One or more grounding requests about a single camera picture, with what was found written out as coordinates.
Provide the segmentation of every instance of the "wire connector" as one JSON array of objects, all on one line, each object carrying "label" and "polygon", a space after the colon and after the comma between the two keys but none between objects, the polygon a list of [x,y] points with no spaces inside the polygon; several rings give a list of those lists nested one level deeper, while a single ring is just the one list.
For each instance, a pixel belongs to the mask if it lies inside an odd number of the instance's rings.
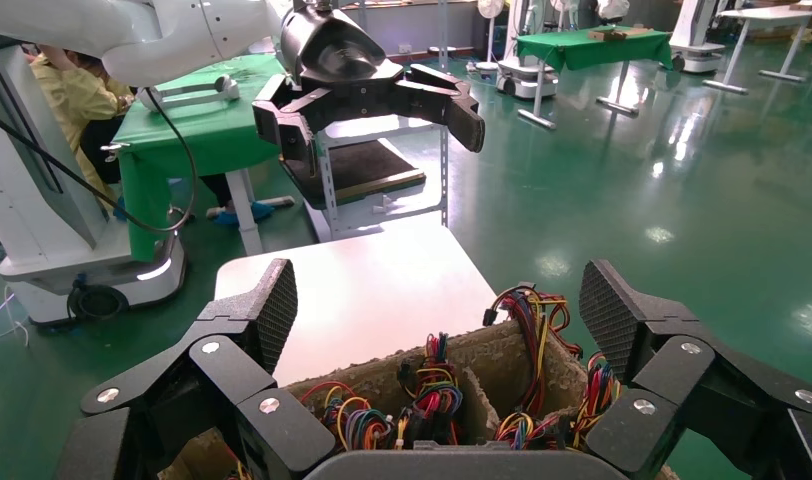
[{"label": "wire connector", "polygon": [[495,320],[497,320],[497,310],[487,308],[483,314],[483,326],[490,327],[494,325]]},{"label": "wire connector", "polygon": [[412,365],[409,365],[409,362],[404,360],[403,363],[400,364],[400,368],[397,369],[397,380],[399,380],[400,383],[403,383],[407,379],[409,379],[409,376],[411,374],[412,374]]}]

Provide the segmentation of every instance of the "white cable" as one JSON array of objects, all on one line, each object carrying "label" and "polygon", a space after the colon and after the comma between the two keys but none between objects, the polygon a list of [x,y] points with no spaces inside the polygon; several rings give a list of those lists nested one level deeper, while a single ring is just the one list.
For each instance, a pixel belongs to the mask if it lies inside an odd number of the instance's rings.
[{"label": "white cable", "polygon": [[6,285],[5,288],[3,288],[3,299],[5,300],[3,303],[6,306],[6,313],[9,316],[9,322],[11,323],[12,327],[11,327],[10,330],[1,333],[0,338],[5,337],[6,335],[8,335],[11,332],[14,332],[14,334],[16,336],[17,335],[17,330],[23,330],[23,335],[24,335],[23,346],[24,347],[29,347],[29,331],[26,330],[26,327],[24,327],[22,323],[16,322],[14,320],[14,317],[12,317],[12,315],[11,315],[11,307],[9,307],[8,304],[9,304],[9,301],[11,300],[11,298],[14,298],[14,295],[12,295],[12,297],[9,298],[8,291],[9,291],[9,286]]}]

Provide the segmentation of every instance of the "screw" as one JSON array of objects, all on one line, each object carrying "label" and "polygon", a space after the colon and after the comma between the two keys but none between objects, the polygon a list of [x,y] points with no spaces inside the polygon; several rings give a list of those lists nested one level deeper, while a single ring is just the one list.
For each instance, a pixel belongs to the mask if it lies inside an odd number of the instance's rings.
[{"label": "screw", "polygon": [[99,395],[97,395],[97,401],[100,402],[100,403],[109,403],[112,400],[114,400],[115,398],[117,398],[117,395],[119,393],[120,393],[120,390],[118,390],[118,389],[116,389],[114,387],[107,388],[107,389],[103,390],[102,392],[100,392]]},{"label": "screw", "polygon": [[653,415],[653,412],[656,411],[656,407],[643,398],[633,402],[633,406],[636,407],[636,410],[641,412],[642,415]]},{"label": "screw", "polygon": [[273,413],[279,408],[279,400],[275,398],[266,398],[259,404],[259,411],[265,415]]},{"label": "screw", "polygon": [[680,348],[682,348],[683,350],[691,353],[692,355],[697,355],[698,353],[701,352],[700,347],[698,347],[694,343],[689,343],[689,342],[686,342],[686,343],[680,345]]},{"label": "screw", "polygon": [[812,392],[809,390],[800,389],[795,392],[795,396],[803,400],[804,402],[812,405]]},{"label": "screw", "polygon": [[203,348],[201,348],[201,350],[203,350],[203,353],[215,353],[218,351],[219,348],[220,344],[218,342],[209,342],[203,345]]}]

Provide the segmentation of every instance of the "white wall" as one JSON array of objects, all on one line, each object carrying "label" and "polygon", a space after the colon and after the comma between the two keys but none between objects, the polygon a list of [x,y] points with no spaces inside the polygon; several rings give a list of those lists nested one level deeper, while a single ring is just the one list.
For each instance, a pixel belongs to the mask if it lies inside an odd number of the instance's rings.
[{"label": "white wall", "polygon": [[[367,32],[387,55],[398,55],[398,45],[409,44],[412,53],[426,52],[438,45],[438,5],[408,5],[367,9]],[[448,41],[450,47],[474,47],[475,29],[483,29],[484,19],[477,12],[476,2],[448,5]],[[359,11],[344,10],[359,23]]]}]

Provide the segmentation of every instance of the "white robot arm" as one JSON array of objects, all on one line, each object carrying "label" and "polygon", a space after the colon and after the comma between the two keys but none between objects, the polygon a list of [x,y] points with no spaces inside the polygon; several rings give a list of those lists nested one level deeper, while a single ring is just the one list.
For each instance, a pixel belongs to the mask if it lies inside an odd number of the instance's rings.
[{"label": "white robot arm", "polygon": [[109,75],[154,86],[279,41],[292,0],[0,0],[0,35],[103,60]]}]

